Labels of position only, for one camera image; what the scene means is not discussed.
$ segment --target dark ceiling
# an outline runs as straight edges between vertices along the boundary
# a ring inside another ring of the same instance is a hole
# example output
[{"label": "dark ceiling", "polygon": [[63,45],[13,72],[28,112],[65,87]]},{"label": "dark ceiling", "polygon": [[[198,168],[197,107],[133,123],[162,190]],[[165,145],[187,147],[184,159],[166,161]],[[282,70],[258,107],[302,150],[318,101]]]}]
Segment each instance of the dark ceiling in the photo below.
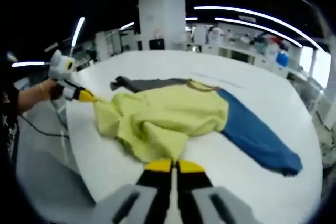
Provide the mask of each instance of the dark ceiling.
[{"label": "dark ceiling", "polygon": [[[328,17],[333,17],[335,11],[329,7],[328,0],[308,1],[320,6]],[[2,3],[3,51],[17,52],[20,58],[40,59],[43,49],[72,37],[77,20],[82,16],[86,21],[79,41],[93,38],[98,31],[119,28],[136,20],[138,0],[3,0]],[[188,16],[211,22],[215,16],[233,18],[237,14],[195,11],[193,7],[197,5],[251,9],[284,20],[311,37],[323,36],[312,8],[302,0],[186,0]],[[261,18],[257,21],[290,37],[297,37],[274,22]]]}]

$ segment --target gray garment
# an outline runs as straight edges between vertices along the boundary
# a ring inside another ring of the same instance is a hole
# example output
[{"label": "gray garment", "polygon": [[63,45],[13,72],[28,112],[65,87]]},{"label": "gray garment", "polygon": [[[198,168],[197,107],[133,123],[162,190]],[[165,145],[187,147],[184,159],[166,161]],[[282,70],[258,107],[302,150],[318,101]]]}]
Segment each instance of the gray garment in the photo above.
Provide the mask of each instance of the gray garment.
[{"label": "gray garment", "polygon": [[171,85],[184,85],[188,82],[185,79],[167,79],[167,80],[130,80],[124,76],[118,76],[115,82],[111,83],[111,89],[116,90],[119,87],[125,87],[128,90],[138,93],[140,91],[157,89]]}]

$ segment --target ceiling light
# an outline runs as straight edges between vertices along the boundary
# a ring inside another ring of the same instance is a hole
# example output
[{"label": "ceiling light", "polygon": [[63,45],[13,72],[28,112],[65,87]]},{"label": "ceiling light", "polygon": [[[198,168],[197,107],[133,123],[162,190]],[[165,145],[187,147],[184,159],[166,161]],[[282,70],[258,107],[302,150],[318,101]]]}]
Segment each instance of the ceiling light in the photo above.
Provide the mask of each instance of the ceiling light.
[{"label": "ceiling light", "polygon": [[196,6],[196,7],[194,7],[194,9],[195,10],[232,10],[234,12],[248,13],[248,14],[256,15],[256,16],[259,16],[259,17],[262,17],[262,18],[266,18],[266,19],[272,20],[276,23],[279,23],[283,26],[286,26],[287,28],[291,29],[292,31],[295,31],[297,34],[301,35],[307,41],[311,42],[316,48],[324,51],[323,48],[319,46],[319,44],[317,44],[312,38],[310,38],[307,34],[303,33],[299,29],[289,25],[286,22],[283,22],[282,20],[279,20],[277,18],[271,17],[271,16],[263,14],[263,13],[258,13],[258,12],[254,12],[252,10],[246,10],[246,9],[241,9],[241,8],[225,7],[225,6]]},{"label": "ceiling light", "polygon": [[185,20],[186,21],[196,21],[196,20],[198,20],[198,18],[186,18]]},{"label": "ceiling light", "polygon": [[16,67],[24,67],[24,66],[41,66],[44,65],[45,62],[43,61],[25,61],[25,62],[16,62],[12,64],[13,68]]},{"label": "ceiling light", "polygon": [[72,44],[71,44],[72,47],[74,47],[76,45],[77,38],[78,38],[78,35],[79,35],[79,32],[80,32],[80,29],[82,28],[82,25],[84,23],[84,20],[85,20],[85,18],[82,17],[78,21],[78,25],[76,27],[75,34],[73,35],[73,39],[72,39]]},{"label": "ceiling light", "polygon": [[126,29],[126,28],[129,28],[130,26],[133,26],[134,24],[135,24],[135,22],[128,23],[127,25],[122,26],[122,27],[120,28],[120,30],[122,31],[122,30],[124,30],[124,29]]},{"label": "ceiling light", "polygon": [[261,29],[261,30],[265,30],[268,31],[270,33],[273,33],[275,35],[278,35],[279,37],[282,37],[284,39],[286,39],[287,41],[293,43],[294,45],[298,46],[298,47],[302,47],[302,45],[300,43],[298,43],[297,41],[289,38],[288,36],[281,34],[277,31],[274,31],[270,28],[267,28],[265,26],[259,26],[257,24],[253,24],[253,23],[249,23],[249,22],[245,22],[245,21],[241,21],[241,20],[235,20],[235,19],[229,19],[229,18],[215,18],[215,20],[217,21],[223,21],[223,22],[231,22],[231,23],[237,23],[237,24],[242,24],[242,25],[246,25],[246,26],[253,26],[255,28]]}]

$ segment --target white round table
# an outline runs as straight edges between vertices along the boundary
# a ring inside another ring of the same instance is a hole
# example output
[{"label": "white round table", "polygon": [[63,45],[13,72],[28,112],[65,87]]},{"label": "white round table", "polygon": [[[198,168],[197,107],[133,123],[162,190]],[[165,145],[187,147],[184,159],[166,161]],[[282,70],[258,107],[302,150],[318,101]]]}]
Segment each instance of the white round table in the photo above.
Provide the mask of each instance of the white round table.
[{"label": "white round table", "polygon": [[[290,83],[266,70],[220,56],[181,51],[127,52],[84,69],[75,81],[111,99],[110,82],[130,79],[192,78],[220,86],[259,116],[294,152],[303,171],[283,177],[262,168],[219,133],[187,141],[183,158],[202,165],[214,186],[224,186],[264,224],[305,223],[320,203],[322,164],[319,141],[307,109]],[[116,140],[101,137],[92,104],[67,103],[70,141],[83,180],[100,201],[124,184],[135,184],[143,165],[125,155]],[[166,223],[178,223],[176,207]]]}]

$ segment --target window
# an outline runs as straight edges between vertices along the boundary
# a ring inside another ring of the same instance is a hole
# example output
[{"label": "window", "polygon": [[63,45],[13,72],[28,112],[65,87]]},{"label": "window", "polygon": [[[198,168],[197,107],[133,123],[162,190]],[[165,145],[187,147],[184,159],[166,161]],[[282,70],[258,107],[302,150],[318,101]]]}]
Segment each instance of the window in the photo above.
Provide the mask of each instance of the window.
[{"label": "window", "polygon": [[328,83],[331,65],[331,55],[327,52],[318,50],[316,52],[316,62],[313,69],[312,77],[325,88]]},{"label": "window", "polygon": [[313,49],[311,47],[303,47],[300,56],[300,65],[306,73],[309,73],[312,62]]}]

